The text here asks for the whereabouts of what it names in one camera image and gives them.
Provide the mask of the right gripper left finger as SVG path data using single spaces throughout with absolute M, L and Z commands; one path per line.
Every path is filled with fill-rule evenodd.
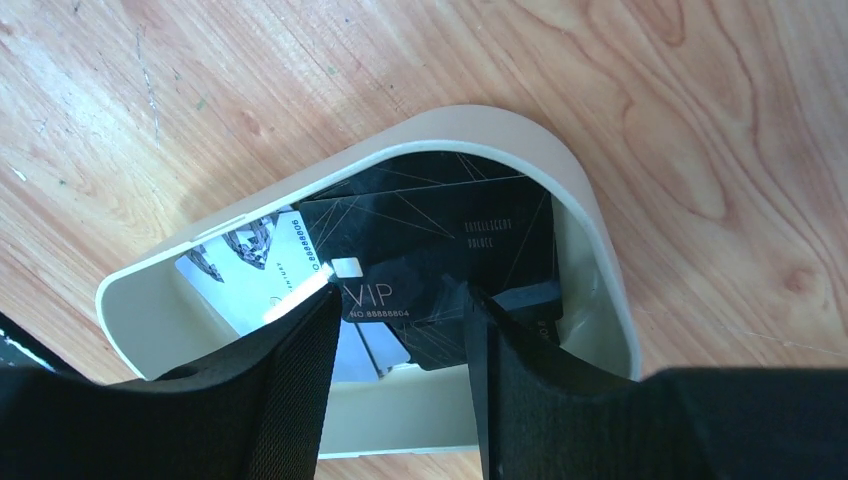
M 152 381 L 99 385 L 1 371 L 5 479 L 310 479 L 341 296 L 319 288 L 280 319 Z

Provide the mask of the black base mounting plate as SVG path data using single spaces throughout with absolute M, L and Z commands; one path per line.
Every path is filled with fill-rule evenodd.
M 32 366 L 54 373 L 79 374 L 77 370 L 5 314 L 1 314 L 1 366 Z

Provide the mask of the white card in tray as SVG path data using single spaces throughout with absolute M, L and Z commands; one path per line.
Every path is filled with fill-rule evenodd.
M 300 212 L 285 207 L 193 247 L 176 269 L 238 336 L 322 270 Z

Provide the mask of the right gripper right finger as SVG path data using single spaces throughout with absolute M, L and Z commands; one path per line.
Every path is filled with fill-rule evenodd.
M 671 368 L 633 381 L 471 285 L 470 388 L 487 479 L 843 479 L 847 373 Z

